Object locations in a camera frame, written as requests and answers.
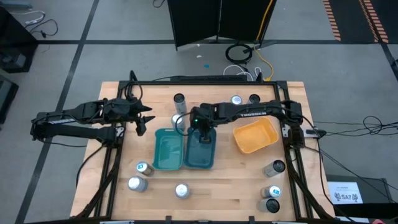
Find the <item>table surface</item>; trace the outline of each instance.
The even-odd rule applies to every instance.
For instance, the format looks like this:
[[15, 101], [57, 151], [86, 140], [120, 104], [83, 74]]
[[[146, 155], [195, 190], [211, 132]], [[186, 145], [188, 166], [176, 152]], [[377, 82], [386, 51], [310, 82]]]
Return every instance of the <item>table surface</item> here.
[[[249, 95], [255, 93], [261, 101], [275, 99], [272, 86], [215, 86], [215, 85], [144, 85], [144, 105], [153, 108], [145, 112], [145, 116], [156, 115], [147, 123], [147, 132], [139, 137], [135, 124], [127, 124], [124, 138], [118, 184], [114, 199], [112, 219], [114, 220], [164, 220], [171, 215], [173, 220], [236, 220], [246, 221], [248, 216], [255, 216], [257, 221], [295, 220], [292, 197], [287, 171], [272, 178], [262, 175], [261, 169], [276, 159], [285, 161], [284, 149], [279, 122], [268, 116], [279, 133], [279, 140], [268, 147], [252, 154], [242, 154], [236, 146], [233, 137], [233, 127], [243, 125], [245, 119], [234, 123], [220, 125], [216, 128], [217, 141], [214, 166], [211, 170], [190, 170], [181, 168], [176, 171], [155, 171], [148, 180], [148, 189], [134, 192], [127, 187], [127, 181], [134, 175], [139, 161], [153, 162], [155, 148], [155, 132], [159, 128], [171, 128], [170, 117], [175, 114], [173, 96], [176, 93], [185, 95], [188, 110], [202, 102], [219, 103], [229, 101], [231, 96], [239, 95], [247, 101]], [[302, 104], [303, 115], [312, 120], [307, 96], [302, 82], [288, 82], [290, 99]], [[104, 82], [99, 98], [115, 98], [118, 82]], [[139, 96], [139, 89], [133, 90]], [[309, 128], [307, 123], [302, 127]], [[317, 148], [314, 139], [306, 139], [308, 147]], [[100, 146], [95, 140], [89, 140], [85, 158]], [[98, 189], [103, 168], [105, 149], [91, 158], [80, 174], [71, 215], [83, 210]], [[320, 184], [320, 163], [317, 153], [302, 149], [303, 166], [308, 188], [320, 205], [334, 215], [333, 207], [326, 200]], [[190, 196], [179, 199], [174, 194], [178, 183], [184, 182], [190, 187]], [[257, 211], [256, 203], [261, 199], [260, 189], [268, 185], [278, 185], [282, 195], [278, 198], [280, 210], [277, 213], [262, 213]], [[298, 197], [302, 216], [305, 217], [303, 197], [300, 189]], [[103, 209], [105, 213], [109, 191], [104, 194]]]

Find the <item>sign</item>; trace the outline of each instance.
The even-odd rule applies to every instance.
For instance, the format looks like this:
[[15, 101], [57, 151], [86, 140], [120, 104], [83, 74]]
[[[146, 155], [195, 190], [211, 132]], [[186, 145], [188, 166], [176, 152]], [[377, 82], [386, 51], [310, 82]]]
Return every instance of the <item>sign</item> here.
[[363, 203], [356, 182], [328, 182], [331, 201], [335, 205]]

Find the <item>can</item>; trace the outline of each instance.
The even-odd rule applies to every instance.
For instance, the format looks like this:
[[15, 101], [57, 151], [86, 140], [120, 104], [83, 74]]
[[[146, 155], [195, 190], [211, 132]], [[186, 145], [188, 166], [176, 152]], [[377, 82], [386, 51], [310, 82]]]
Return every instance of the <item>can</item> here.
[[127, 186], [130, 190], [144, 192], [148, 188], [148, 181], [142, 177], [134, 176], [129, 179]]
[[260, 103], [260, 96], [257, 94], [251, 94], [248, 100], [248, 104], [249, 103]]
[[263, 187], [260, 193], [263, 198], [277, 198], [280, 196], [281, 191], [278, 186], [271, 185], [268, 187]]
[[187, 198], [189, 196], [189, 188], [187, 184], [178, 184], [175, 187], [175, 195], [178, 198]]
[[140, 172], [141, 174], [144, 174], [146, 176], [152, 176], [155, 172], [155, 169], [149, 165], [147, 162], [140, 161], [137, 163], [137, 171]]
[[234, 95], [231, 97], [231, 103], [234, 105], [241, 105], [242, 104], [242, 98], [238, 95]]
[[277, 213], [279, 211], [279, 202], [273, 198], [262, 199], [257, 203], [257, 209], [260, 212]]
[[275, 160], [262, 169], [262, 173], [266, 177], [273, 177], [285, 171], [285, 163], [280, 160]]
[[174, 105], [177, 113], [183, 114], [187, 112], [187, 105], [185, 104], [185, 97], [181, 93], [174, 95]]
[[180, 118], [181, 114], [175, 114], [172, 116], [172, 127], [175, 128], [175, 122], [177, 122], [177, 128], [181, 129], [182, 131], [185, 130], [185, 122], [184, 118]]

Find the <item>can lid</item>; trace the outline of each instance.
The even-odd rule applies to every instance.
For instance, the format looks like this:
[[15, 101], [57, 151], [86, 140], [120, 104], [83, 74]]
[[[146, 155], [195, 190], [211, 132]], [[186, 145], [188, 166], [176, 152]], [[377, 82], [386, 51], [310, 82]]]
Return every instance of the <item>can lid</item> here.
[[175, 187], [175, 193], [178, 197], [184, 197], [188, 193], [188, 187], [185, 184], [178, 184]]
[[269, 194], [271, 195], [271, 197], [279, 197], [280, 196], [280, 188], [275, 185], [270, 187]]
[[238, 95], [232, 96], [231, 102], [235, 105], [240, 105], [242, 103], [242, 98]]
[[277, 213], [280, 208], [279, 202], [273, 198], [268, 199], [266, 206], [271, 213]]
[[178, 124], [181, 123], [181, 122], [183, 121], [183, 118], [180, 118], [180, 119], [179, 119], [179, 117], [181, 117], [180, 114], [175, 114], [175, 115], [173, 115], [173, 116], [172, 116], [173, 122], [175, 123], [175, 122], [178, 120]]
[[146, 162], [138, 162], [137, 163], [137, 171], [138, 172], [145, 172], [148, 169], [148, 165]]
[[249, 100], [251, 103], [260, 103], [260, 96], [257, 94], [251, 94], [249, 96]]
[[185, 100], [185, 97], [181, 93], [177, 93], [176, 95], [174, 95], [174, 102], [182, 103], [182, 102], [184, 102], [184, 100]]
[[137, 189], [139, 184], [141, 183], [141, 179], [138, 176], [131, 177], [127, 185], [130, 189]]
[[272, 167], [274, 168], [274, 170], [276, 172], [283, 172], [285, 171], [285, 163], [280, 161], [280, 160], [276, 160], [274, 161], [274, 164], [272, 165]]

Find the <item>yellow cable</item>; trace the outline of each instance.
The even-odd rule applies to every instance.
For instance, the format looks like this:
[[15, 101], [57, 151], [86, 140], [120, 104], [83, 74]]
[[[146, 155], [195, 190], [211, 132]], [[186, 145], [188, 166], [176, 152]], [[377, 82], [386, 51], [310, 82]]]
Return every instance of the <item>yellow cable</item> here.
[[263, 27], [263, 25], [264, 25], [264, 21], [265, 21], [265, 19], [266, 19], [266, 16], [267, 16], [267, 14], [268, 14], [268, 10], [269, 10], [269, 8], [271, 7], [272, 1], [273, 1], [273, 0], [271, 0], [271, 1], [269, 2], [269, 5], [268, 5], [268, 7], [267, 7], [267, 9], [266, 9], [266, 12], [264, 13], [264, 16], [262, 17], [260, 30], [259, 30], [259, 33], [258, 33], [258, 35], [257, 35], [257, 37], [256, 37], [256, 40], [259, 40], [259, 38], [260, 38], [261, 30], [262, 30], [262, 27]]
[[265, 62], [270, 68], [271, 68], [271, 75], [267, 78], [264, 79], [264, 81], [271, 81], [271, 78], [274, 76], [274, 67], [271, 65], [271, 63], [267, 62], [266, 59], [261, 57], [261, 54], [256, 50], [256, 45], [253, 46], [254, 51], [258, 54], [258, 56], [261, 58], [263, 62]]

